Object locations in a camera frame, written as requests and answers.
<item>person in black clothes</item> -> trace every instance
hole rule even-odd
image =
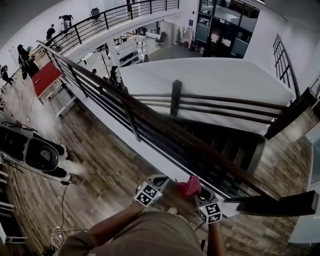
[[[34,57],[29,56],[29,52],[24,49],[22,44],[18,45],[19,58],[18,62],[23,71],[27,71],[32,78],[38,71],[38,66],[34,63]]]
[[[71,19],[74,19],[74,17],[72,17],[72,15],[69,14],[69,15],[59,16],[59,20],[60,20],[60,19],[63,19],[64,21],[65,21],[65,20],[68,20],[68,21],[70,22],[70,27],[71,27],[71,26],[72,26],[72,24],[71,24]]]
[[[54,33],[56,33],[56,31],[54,29],[54,26],[55,25],[52,24],[51,27],[48,29],[48,31],[46,32],[46,38],[45,39],[50,40],[52,38],[52,35]]]
[[[14,80],[10,77],[8,77],[8,73],[7,73],[7,70],[8,70],[8,66],[7,65],[4,65],[4,66],[0,66],[0,77],[6,81],[9,85],[12,86],[12,83]]]

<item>pants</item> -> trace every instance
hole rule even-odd
[[[8,74],[6,71],[3,72],[2,79],[12,86],[11,81],[13,81],[13,79],[8,77]]]
[[[62,146],[60,146],[58,144],[55,144],[50,140],[44,139],[44,138],[40,137],[38,134],[36,134],[36,133],[33,134],[33,137],[36,138],[36,139],[39,139],[39,140],[41,140],[43,142],[46,142],[46,143],[50,144],[51,146],[53,146],[58,151],[59,156],[63,156],[64,155],[65,150],[64,150],[64,148]],[[52,171],[43,171],[43,172],[45,174],[47,174],[47,175],[51,175],[51,176],[54,176],[54,177],[57,177],[57,178],[64,178],[67,175],[67,172],[64,169],[60,168],[60,167],[57,167]]]
[[[12,78],[9,78],[9,77],[2,77],[2,79],[4,80],[4,81],[6,81],[9,85],[11,85],[12,86],[12,82],[13,82],[13,79]]]

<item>leg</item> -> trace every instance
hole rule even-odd
[[[3,77],[3,80],[6,81],[9,85],[12,86],[12,83],[11,83],[9,77],[8,78],[7,77]]]
[[[57,145],[57,144],[53,143],[50,140],[44,139],[44,138],[40,137],[38,134],[36,134],[36,133],[33,134],[33,137],[36,138],[36,139],[39,139],[41,141],[44,141],[44,142],[50,144],[51,146],[53,146],[58,151],[59,156],[63,156],[64,155],[65,150],[64,150],[64,148],[62,146]]]
[[[44,171],[44,173],[57,178],[64,178],[67,176],[67,172],[60,167],[57,167],[52,171]]]

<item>office chair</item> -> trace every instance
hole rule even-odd
[[[98,23],[103,22],[102,20],[99,19],[100,16],[101,16],[99,13],[100,13],[100,11],[99,11],[98,8],[93,8],[93,9],[91,10],[91,17],[92,17],[93,20],[95,20],[95,21],[92,23],[92,26],[93,26],[94,24],[98,24]]]
[[[156,42],[155,47],[163,46],[166,36],[167,34],[165,32],[161,32],[160,39],[158,38],[155,39],[155,42]]]

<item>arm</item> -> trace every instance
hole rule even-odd
[[[225,256],[225,246],[221,236],[220,225],[218,222],[209,224],[208,232],[208,256]]]
[[[142,204],[135,202],[130,207],[94,225],[88,233],[95,238],[96,246],[103,245],[134,221],[144,208]]]

